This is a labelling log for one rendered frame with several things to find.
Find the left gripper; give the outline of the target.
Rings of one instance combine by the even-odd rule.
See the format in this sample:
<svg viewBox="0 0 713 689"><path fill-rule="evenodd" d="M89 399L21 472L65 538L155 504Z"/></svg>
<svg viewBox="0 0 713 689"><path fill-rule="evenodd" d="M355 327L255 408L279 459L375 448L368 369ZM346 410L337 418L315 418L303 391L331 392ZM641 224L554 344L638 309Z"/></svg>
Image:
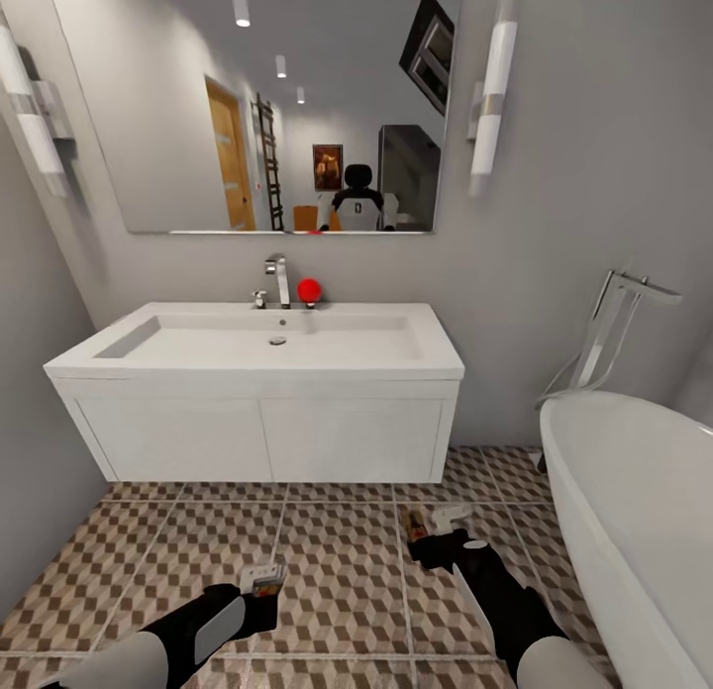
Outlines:
<svg viewBox="0 0 713 689"><path fill-rule="evenodd" d="M248 627L240 634L239 640L248 639L254 633L274 630L277 627L278 596L253 597L245 595L252 607Z"/></svg>

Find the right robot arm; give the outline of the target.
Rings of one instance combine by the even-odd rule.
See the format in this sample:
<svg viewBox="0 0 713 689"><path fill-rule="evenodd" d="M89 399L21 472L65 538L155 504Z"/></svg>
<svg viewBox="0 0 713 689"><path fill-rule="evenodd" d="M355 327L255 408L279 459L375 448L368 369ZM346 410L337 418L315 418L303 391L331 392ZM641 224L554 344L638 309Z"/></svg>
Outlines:
<svg viewBox="0 0 713 689"><path fill-rule="evenodd" d="M532 587L524 589L487 541L475 540L452 523L471 517L471 507L453 505L432 513L433 536L408 541L413 561L443 567L518 689L615 689L554 622Z"/></svg>

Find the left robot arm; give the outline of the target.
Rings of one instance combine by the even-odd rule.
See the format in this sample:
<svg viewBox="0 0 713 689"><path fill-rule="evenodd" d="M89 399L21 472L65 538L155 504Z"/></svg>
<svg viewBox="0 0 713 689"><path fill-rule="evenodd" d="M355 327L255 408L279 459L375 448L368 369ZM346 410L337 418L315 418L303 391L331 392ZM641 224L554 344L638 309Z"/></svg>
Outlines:
<svg viewBox="0 0 713 689"><path fill-rule="evenodd" d="M200 598L28 689L179 689L225 642L277 627L278 596L256 589L283 583L286 567L247 567L239 586L207 585Z"/></svg>

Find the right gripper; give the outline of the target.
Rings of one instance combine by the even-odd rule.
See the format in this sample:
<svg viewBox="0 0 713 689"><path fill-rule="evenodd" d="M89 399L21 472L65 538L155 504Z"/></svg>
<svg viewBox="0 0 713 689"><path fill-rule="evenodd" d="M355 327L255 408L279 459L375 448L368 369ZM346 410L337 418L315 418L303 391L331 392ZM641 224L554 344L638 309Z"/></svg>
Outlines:
<svg viewBox="0 0 713 689"><path fill-rule="evenodd" d="M421 560L421 567L429 570L437 567L448 568L446 566L446 549L450 542L465 540L468 532L464 528L458 528L451 534L445 536L429 536L416 541L408 541L409 553L413 561ZM449 570L449 569L448 569Z"/></svg>

